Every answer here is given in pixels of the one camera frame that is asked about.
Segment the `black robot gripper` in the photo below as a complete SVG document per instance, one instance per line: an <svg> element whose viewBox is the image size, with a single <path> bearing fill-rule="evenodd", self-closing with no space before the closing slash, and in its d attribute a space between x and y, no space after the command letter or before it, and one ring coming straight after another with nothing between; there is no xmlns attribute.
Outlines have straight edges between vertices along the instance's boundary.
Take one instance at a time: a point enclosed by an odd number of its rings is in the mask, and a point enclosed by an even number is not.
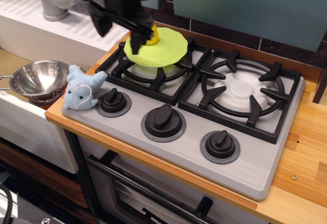
<svg viewBox="0 0 327 224"><path fill-rule="evenodd" d="M130 40L133 55L153 37L153 20L141 1L145 0L87 0L92 22L101 37L109 32L113 23L133 31Z"/></svg>

